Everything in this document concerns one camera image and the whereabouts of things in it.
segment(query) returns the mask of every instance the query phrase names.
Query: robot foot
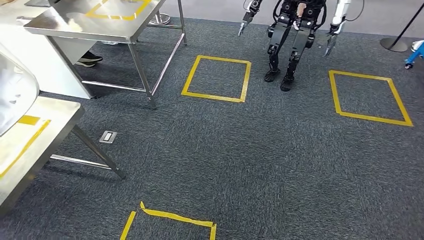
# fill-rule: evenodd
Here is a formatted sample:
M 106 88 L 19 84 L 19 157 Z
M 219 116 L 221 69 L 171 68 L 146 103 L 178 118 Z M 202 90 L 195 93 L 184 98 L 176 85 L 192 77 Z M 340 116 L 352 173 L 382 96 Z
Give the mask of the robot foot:
M 284 79 L 281 82 L 279 89 L 281 89 L 281 91 L 283 91 L 283 92 L 290 91 L 290 89 L 292 89 L 292 84 L 293 84 L 294 80 L 295 80 L 294 77 L 285 76 Z
M 280 74 L 281 70 L 280 69 L 276 69 L 276 70 L 269 70 L 266 74 L 265 77 L 263 78 L 263 80 L 267 83 L 271 83 L 274 82 L 274 80 L 276 79 L 276 77 Z

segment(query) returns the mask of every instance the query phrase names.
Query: stainless steel table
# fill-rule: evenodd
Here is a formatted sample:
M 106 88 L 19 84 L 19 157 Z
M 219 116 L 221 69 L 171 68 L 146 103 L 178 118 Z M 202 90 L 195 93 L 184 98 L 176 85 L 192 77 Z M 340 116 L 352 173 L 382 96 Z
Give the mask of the stainless steel table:
M 116 164 L 77 126 L 77 122 L 83 114 L 84 109 L 77 102 L 41 96 L 35 100 L 27 115 L 50 120 L 50 123 L 23 155 L 0 177 L 0 215 L 9 211 L 15 205 L 18 197 L 49 159 L 112 170 L 122 179 L 125 177 Z M 52 155 L 71 131 L 105 164 Z
M 24 27 L 33 34 L 47 36 L 63 60 L 67 62 L 69 68 L 78 77 L 78 73 L 55 43 L 52 36 L 128 44 L 143 88 L 85 81 L 81 77 L 79 79 L 85 84 L 146 93 L 151 107 L 156 109 L 156 103 L 152 97 L 158 89 L 165 71 L 181 42 L 187 45 L 183 8 L 181 0 L 177 1 L 181 25 L 149 24 L 149 21 L 159 11 L 165 0 L 61 0 L 27 23 Z M 134 47 L 138 36 L 146 27 L 182 30 L 178 42 L 152 88 L 149 87 L 140 57 Z

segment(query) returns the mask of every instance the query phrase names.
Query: robot leg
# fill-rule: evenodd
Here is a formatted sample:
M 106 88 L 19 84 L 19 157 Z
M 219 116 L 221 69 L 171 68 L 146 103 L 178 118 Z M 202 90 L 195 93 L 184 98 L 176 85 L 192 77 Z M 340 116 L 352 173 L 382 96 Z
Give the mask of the robot leg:
M 315 22 L 310 20 L 303 20 L 299 31 L 297 31 L 296 39 L 293 43 L 293 48 L 289 63 L 287 66 L 287 72 L 285 73 L 284 79 L 281 82 L 281 91 L 287 92 L 292 88 L 292 83 L 295 79 L 294 74 L 296 67 L 298 66 L 299 60 L 301 59 L 302 53 L 305 48 L 310 49 L 315 40 L 314 27 Z
M 263 78 L 265 82 L 273 82 L 281 70 L 278 68 L 279 59 L 278 54 L 281 47 L 289 35 L 290 28 L 293 21 L 288 16 L 283 15 L 279 21 L 272 24 L 268 28 L 268 37 L 271 38 L 269 42 L 268 55 L 269 55 L 269 71 Z

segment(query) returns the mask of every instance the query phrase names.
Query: stanchion base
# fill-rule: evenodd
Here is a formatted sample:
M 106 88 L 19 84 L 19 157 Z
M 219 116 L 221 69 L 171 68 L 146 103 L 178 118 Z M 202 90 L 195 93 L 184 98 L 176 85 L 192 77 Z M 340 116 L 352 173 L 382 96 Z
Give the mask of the stanchion base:
M 383 38 L 380 40 L 380 44 L 381 46 L 383 46 L 383 48 L 393 52 L 402 53 L 408 50 L 407 44 L 400 40 L 397 41 L 397 43 L 392 48 L 390 48 L 392 44 L 395 42 L 395 40 L 396 39 L 394 38 Z
M 153 17 L 148 23 L 153 25 L 167 25 L 171 21 L 171 17 L 168 14 L 160 13 L 158 16 Z

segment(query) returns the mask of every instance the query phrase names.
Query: yellow tape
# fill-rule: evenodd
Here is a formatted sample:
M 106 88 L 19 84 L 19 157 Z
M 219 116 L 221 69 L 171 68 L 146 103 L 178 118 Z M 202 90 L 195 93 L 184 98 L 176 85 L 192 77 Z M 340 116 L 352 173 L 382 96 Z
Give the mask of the yellow tape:
M 347 72 L 347 71 L 336 71 L 336 70 L 330 70 L 328 72 L 330 83 L 331 83 L 331 91 L 332 96 L 334 100 L 334 106 L 336 113 L 340 114 L 344 117 L 350 117 L 350 118 L 356 118 L 356 119 L 363 119 L 363 120 L 370 120 L 370 121 L 376 121 L 376 122 L 382 122 L 387 124 L 395 124 L 395 125 L 401 125 L 401 126 L 407 126 L 407 127 L 413 127 L 412 121 L 408 115 L 407 110 L 405 109 L 404 104 L 402 103 L 401 97 L 399 96 L 398 91 L 395 88 L 395 85 L 393 83 L 393 80 L 388 77 L 382 77 L 382 76 L 372 76 L 372 75 L 365 75 L 365 74 L 359 74 L 359 73 L 353 73 L 353 72 Z M 357 78 L 363 78 L 363 79 L 373 79 L 373 80 L 382 80 L 386 81 L 391 89 L 391 92 L 393 93 L 394 99 L 396 100 L 397 105 L 399 106 L 400 112 L 402 113 L 403 118 L 405 121 L 395 120 L 395 119 L 389 119 L 389 118 L 383 118 L 383 117 L 376 117 L 376 116 L 368 116 L 363 114 L 356 114 L 351 112 L 344 112 L 342 111 L 342 107 L 340 106 L 339 101 L 339 95 L 337 93 L 337 86 L 336 86 L 336 78 L 335 75 L 344 75 L 344 76 L 351 76 L 351 77 L 357 77 Z
M 120 240 L 125 240 L 128 235 L 128 231 L 130 230 L 131 224 L 133 224 L 134 217 L 136 216 L 136 212 L 132 211 L 129 214 L 128 220 L 126 221 L 125 227 L 123 228 L 122 234 L 120 236 Z
M 217 233 L 217 224 L 215 223 L 210 229 L 210 237 L 209 240 L 215 240 L 215 235 Z
M 17 122 L 19 124 L 27 124 L 27 125 L 35 126 L 38 123 L 39 120 L 40 120 L 39 117 L 24 115 Z
M 140 202 L 140 208 L 143 210 L 143 212 L 145 212 L 146 214 L 151 215 L 151 216 L 168 218 L 168 219 L 173 219 L 173 220 L 177 220 L 177 221 L 180 221 L 180 222 L 191 223 L 191 224 L 211 228 L 209 240 L 215 240 L 217 225 L 214 224 L 211 221 L 194 220 L 194 219 L 191 219 L 191 218 L 188 218 L 188 217 L 180 216 L 180 215 L 170 213 L 170 212 L 166 212 L 166 211 L 146 209 L 143 201 Z
M 29 139 L 29 141 L 25 144 L 23 149 L 20 151 L 19 155 L 13 160 L 13 162 L 0 174 L 0 178 L 3 177 L 10 169 L 11 167 L 18 161 L 19 158 L 24 155 L 24 153 L 30 148 L 31 144 L 38 138 L 38 136 L 44 131 L 44 129 L 47 128 L 47 126 L 50 124 L 50 120 L 46 120 L 42 126 L 39 128 L 39 130 Z
M 90 18 L 97 18 L 97 19 L 115 19 L 115 20 L 127 20 L 132 21 L 137 18 L 137 16 L 143 12 L 143 10 L 149 5 L 149 3 L 152 0 L 131 0 L 132 2 L 142 2 L 139 8 L 137 8 L 133 15 L 130 16 L 118 16 L 118 15 L 104 15 L 104 14 L 97 14 L 96 11 L 104 5 L 108 0 L 102 0 L 101 3 L 98 3 L 96 6 L 94 6 L 90 11 L 88 11 L 85 15 Z
M 217 96 L 217 95 L 210 95 L 210 94 L 204 94 L 204 93 L 198 93 L 198 92 L 190 92 L 189 86 L 192 83 L 193 77 L 195 76 L 196 69 L 198 68 L 201 59 L 209 59 L 209 60 L 215 60 L 215 61 L 246 64 L 246 71 L 245 71 L 245 74 L 244 74 L 243 87 L 241 89 L 240 98 Z M 187 81 L 185 81 L 181 95 L 196 97 L 196 98 L 227 101 L 227 102 L 233 102 L 233 103 L 243 103 L 246 100 L 246 95 L 247 95 L 247 92 L 248 92 L 251 68 L 252 68 L 252 63 L 249 62 L 249 61 L 238 60 L 238 59 L 230 59 L 230 58 L 222 58 L 222 57 L 216 57 L 216 56 L 198 55 L 196 57 L 196 60 L 194 61 L 194 65 L 191 68 L 190 73 L 188 74 Z

